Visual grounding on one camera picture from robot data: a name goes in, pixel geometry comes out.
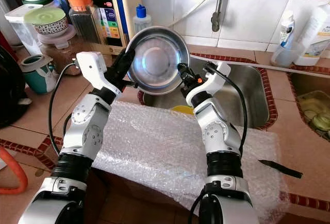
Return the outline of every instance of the black cable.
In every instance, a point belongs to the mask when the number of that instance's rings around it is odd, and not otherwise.
[[[191,224],[192,216],[194,215],[194,211],[196,209],[196,206],[202,200],[204,195],[205,195],[205,191],[204,191],[204,189],[202,189],[200,195],[195,199],[195,202],[192,204],[192,206],[190,208],[190,213],[189,213],[189,216],[188,216],[188,224]]]
[[[49,109],[48,109],[48,129],[49,129],[49,136],[51,138],[51,143],[52,143],[53,149],[55,150],[55,153],[57,154],[57,156],[60,155],[60,151],[59,151],[59,149],[56,146],[55,139],[54,139],[54,136],[53,136],[53,125],[52,125],[53,101],[54,101],[54,97],[55,97],[56,91],[58,89],[58,86],[60,85],[60,82],[62,80],[62,76],[64,75],[65,71],[70,66],[74,66],[74,65],[75,65],[74,63],[70,63],[70,64],[68,64],[67,66],[64,67],[64,69],[62,70],[60,76],[58,77],[57,83],[56,83],[55,88],[54,88],[54,90],[52,92],[51,99],[49,101]]]
[[[222,77],[226,82],[228,82],[230,85],[233,86],[234,89],[236,89],[236,91],[238,92],[239,94],[239,97],[241,99],[241,102],[242,102],[242,107],[243,107],[243,122],[244,122],[244,125],[243,125],[243,135],[242,135],[242,140],[241,140],[241,145],[239,146],[239,151],[241,153],[241,157],[243,156],[243,145],[244,145],[244,142],[245,142],[245,138],[246,138],[246,133],[248,131],[248,112],[246,110],[246,104],[245,104],[245,100],[244,100],[244,96],[243,96],[243,93],[242,91],[239,89],[239,87],[232,81],[230,80],[227,76],[225,76],[224,74],[222,74],[220,71],[217,71],[215,68],[213,68],[212,66],[210,65],[206,65],[204,67],[204,69],[206,71],[211,71],[213,73],[216,73],[217,75],[219,75],[220,77]]]
[[[64,125],[63,125],[63,137],[64,137],[65,133],[67,132],[67,125],[68,125],[69,120],[71,119],[71,116],[72,116],[72,113],[70,113],[70,114],[66,117],[66,119],[65,119],[65,121],[64,121]]]

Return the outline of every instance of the countertop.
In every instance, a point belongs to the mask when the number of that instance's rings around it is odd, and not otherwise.
[[[205,46],[189,46],[189,49],[191,53],[247,58],[259,64],[269,64],[271,58],[271,53],[261,51]],[[318,66],[330,68],[330,59],[320,59]],[[283,175],[288,185],[285,191],[329,202],[330,143],[315,134],[303,122],[287,74],[271,70],[267,70],[267,74],[278,112],[276,122],[267,131],[277,133],[279,136],[281,164],[303,173],[301,179]],[[62,137],[62,126],[66,116],[91,89],[92,86],[82,76],[63,78],[53,104],[55,136]],[[17,122],[0,129],[0,145],[8,145],[8,142],[25,145],[35,149],[33,151],[35,153],[47,140],[47,110],[50,94],[37,95],[29,88],[26,89],[26,93],[33,102]],[[126,88],[119,101],[140,104],[137,93],[136,89]],[[40,158],[18,153],[16,159],[27,165],[49,170],[41,163]],[[321,219],[330,219],[329,209],[330,206],[327,206],[327,211],[320,211]]]

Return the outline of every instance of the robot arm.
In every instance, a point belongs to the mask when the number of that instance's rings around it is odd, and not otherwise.
[[[225,63],[220,62],[214,68],[224,75],[230,73]],[[179,64],[178,70],[184,83],[181,92],[194,107],[206,151],[208,177],[198,198],[200,224],[258,224],[241,170],[240,135],[213,98],[225,80],[216,73],[207,73],[208,79],[203,82],[186,64]]]
[[[133,50],[122,51],[107,68],[100,53],[77,54],[77,64],[94,89],[75,107],[57,166],[44,179],[19,224],[83,223],[87,176],[103,142],[110,105],[125,86],[134,85],[123,80],[134,55]]]

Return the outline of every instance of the brown tile countertop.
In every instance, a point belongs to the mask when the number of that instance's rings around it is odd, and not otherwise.
[[[260,51],[205,46],[189,46],[189,49],[192,53],[247,58],[259,64],[269,64],[271,57],[271,53]],[[319,66],[330,68],[330,59],[321,59]],[[308,217],[329,220],[330,143],[315,134],[303,122],[288,75],[285,72],[271,70],[267,70],[267,74],[278,113],[276,122],[267,128],[267,131],[275,132],[279,136],[281,163],[304,174],[301,179],[283,176],[288,185],[288,192],[291,193],[291,202],[322,209]],[[53,104],[53,131],[54,135],[59,137],[59,145],[65,118],[91,89],[92,86],[83,76],[64,77]],[[26,89],[26,93],[33,102],[17,122],[0,129],[0,145],[18,151],[15,158],[21,163],[51,170],[56,162],[56,156],[50,146],[47,126],[50,94],[37,95],[29,88]],[[119,100],[139,104],[137,93],[136,89],[126,88]],[[305,211],[300,210],[298,205],[292,208],[294,214]]]

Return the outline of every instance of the white tile wall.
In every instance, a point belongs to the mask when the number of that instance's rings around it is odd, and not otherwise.
[[[200,0],[142,0],[154,25],[167,26]],[[311,11],[330,0],[228,0],[219,32],[212,32],[211,16],[216,0],[207,0],[174,30],[187,43],[248,50],[274,51],[279,40],[279,24],[284,10],[291,9],[300,34]]]

